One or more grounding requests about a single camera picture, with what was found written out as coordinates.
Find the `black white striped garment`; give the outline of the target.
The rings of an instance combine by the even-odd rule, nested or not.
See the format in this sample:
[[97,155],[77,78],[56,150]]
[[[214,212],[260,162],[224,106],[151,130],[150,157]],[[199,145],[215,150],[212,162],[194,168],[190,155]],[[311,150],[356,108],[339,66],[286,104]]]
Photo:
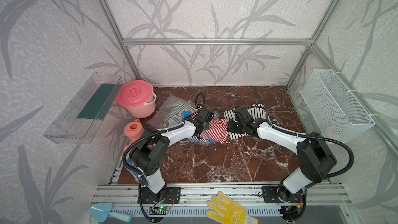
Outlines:
[[[269,114],[268,114],[268,111],[267,111],[267,109],[264,107],[264,105],[262,105],[262,104],[255,104],[255,105],[253,105],[253,106],[250,106],[250,107],[246,107],[247,109],[248,109],[248,112],[249,112],[249,114],[253,117],[253,119],[255,120],[255,122],[257,123],[257,125],[258,125],[258,129],[257,129],[257,131],[258,131],[258,137],[255,137],[255,138],[259,138],[260,136],[259,136],[259,128],[260,128],[260,125],[261,124],[263,124],[263,123],[269,123]],[[228,111],[225,111],[224,113],[223,113],[223,115],[224,115],[224,118],[226,119],[226,120],[231,120],[231,119],[234,119],[234,115],[233,115],[233,110],[228,110]],[[230,137],[230,139],[231,140],[237,140],[238,138],[241,138],[241,137],[244,137],[244,136],[248,136],[248,135],[244,135],[244,134],[237,134],[237,133],[230,133],[229,132],[229,137]]]

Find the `red white striped garment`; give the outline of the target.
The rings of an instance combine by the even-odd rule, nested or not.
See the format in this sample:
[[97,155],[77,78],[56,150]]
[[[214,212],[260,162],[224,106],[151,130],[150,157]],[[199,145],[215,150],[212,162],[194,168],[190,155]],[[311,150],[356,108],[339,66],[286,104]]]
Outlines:
[[209,129],[202,132],[201,138],[223,144],[229,135],[228,125],[229,121],[226,119],[213,119],[209,123]]

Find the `clear plastic vacuum bag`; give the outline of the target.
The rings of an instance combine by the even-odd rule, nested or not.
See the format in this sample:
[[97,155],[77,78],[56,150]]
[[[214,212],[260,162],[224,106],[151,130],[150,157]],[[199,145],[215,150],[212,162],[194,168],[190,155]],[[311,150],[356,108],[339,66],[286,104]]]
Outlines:
[[[194,103],[171,95],[166,99],[163,105],[154,112],[153,116],[147,120],[147,124],[155,129],[173,127],[181,123],[185,112],[191,114],[196,110],[197,108]],[[205,146],[217,143],[216,140],[210,137],[209,130],[205,130],[200,138],[192,136],[186,138],[186,141]]]

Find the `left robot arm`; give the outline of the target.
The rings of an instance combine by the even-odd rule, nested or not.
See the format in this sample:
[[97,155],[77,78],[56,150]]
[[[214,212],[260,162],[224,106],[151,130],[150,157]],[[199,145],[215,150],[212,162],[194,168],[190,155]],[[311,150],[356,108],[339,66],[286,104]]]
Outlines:
[[214,116],[214,112],[202,107],[182,118],[177,125],[146,131],[124,151],[122,162],[125,169],[149,192],[159,195],[166,189],[160,167],[168,148],[192,136],[198,138],[209,127]]

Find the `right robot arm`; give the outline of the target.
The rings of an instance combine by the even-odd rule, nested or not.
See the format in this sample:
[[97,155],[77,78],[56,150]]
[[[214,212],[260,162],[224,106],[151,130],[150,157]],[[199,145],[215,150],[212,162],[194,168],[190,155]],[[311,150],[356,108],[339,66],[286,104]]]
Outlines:
[[[296,194],[324,179],[348,172],[354,164],[354,153],[346,144],[316,132],[298,133],[279,127],[271,122],[268,111],[263,106],[237,107],[232,114],[229,132],[274,142],[298,156],[300,166],[281,182],[280,192]],[[337,165],[337,159],[328,143],[341,146],[349,157],[347,164],[334,173],[331,170]]]

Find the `blue vacuum valve cap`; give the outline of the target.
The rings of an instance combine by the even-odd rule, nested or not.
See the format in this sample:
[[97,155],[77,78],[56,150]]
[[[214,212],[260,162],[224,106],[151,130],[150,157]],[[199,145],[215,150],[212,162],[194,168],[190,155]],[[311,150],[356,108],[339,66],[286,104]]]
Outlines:
[[190,112],[190,111],[185,111],[185,112],[183,112],[183,114],[182,114],[183,118],[187,118],[187,117],[189,117],[190,115],[191,115],[191,112]]

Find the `blue white striped garment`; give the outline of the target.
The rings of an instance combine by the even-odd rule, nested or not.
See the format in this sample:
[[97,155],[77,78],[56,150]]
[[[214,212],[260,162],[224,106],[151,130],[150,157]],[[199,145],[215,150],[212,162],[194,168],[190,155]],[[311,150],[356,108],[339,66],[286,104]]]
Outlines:
[[214,141],[212,139],[208,140],[208,139],[204,139],[204,138],[198,138],[196,136],[189,137],[188,140],[193,143],[196,143],[199,145],[204,145],[204,146],[208,146],[208,145],[216,143],[216,141]]

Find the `pink bucket with lid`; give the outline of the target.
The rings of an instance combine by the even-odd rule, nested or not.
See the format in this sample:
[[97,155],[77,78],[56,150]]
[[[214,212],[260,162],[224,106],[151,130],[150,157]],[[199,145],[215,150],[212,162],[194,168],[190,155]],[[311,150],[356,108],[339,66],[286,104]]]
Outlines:
[[147,118],[154,113],[156,99],[153,86],[143,80],[124,84],[116,97],[117,103],[138,119]]

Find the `pink watering can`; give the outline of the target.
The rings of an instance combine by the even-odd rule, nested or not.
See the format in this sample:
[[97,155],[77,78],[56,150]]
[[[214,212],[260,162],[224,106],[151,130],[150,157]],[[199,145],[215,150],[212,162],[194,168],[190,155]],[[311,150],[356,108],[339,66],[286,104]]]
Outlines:
[[124,128],[125,136],[130,140],[129,144],[124,147],[126,150],[131,144],[138,141],[143,135],[145,129],[139,119],[136,119],[134,122],[129,123]]

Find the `blue dotted work glove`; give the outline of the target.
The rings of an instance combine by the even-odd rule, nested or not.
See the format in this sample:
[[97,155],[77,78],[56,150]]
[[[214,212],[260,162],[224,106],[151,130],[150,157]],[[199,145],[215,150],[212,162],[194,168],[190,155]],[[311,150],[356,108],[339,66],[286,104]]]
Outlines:
[[128,172],[130,172],[134,178],[136,179],[137,182],[141,181],[141,170],[135,166],[135,164],[133,163],[133,161],[131,159],[126,159],[127,164],[129,165],[129,167],[126,168],[126,170]]

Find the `yellow dotted work glove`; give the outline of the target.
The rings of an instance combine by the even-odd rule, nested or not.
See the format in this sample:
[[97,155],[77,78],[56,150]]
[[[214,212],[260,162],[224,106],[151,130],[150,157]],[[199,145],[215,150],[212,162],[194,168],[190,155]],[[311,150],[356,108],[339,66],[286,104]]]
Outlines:
[[207,207],[206,216],[221,224],[259,224],[259,220],[251,217],[243,206],[220,191],[211,196]]

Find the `clear acrylic wall shelf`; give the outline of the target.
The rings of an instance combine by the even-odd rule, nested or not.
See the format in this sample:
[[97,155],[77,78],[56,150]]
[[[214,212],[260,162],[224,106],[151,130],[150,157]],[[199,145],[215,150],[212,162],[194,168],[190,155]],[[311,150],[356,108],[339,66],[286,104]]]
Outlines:
[[92,73],[44,137],[56,144],[91,143],[122,86],[119,75]]

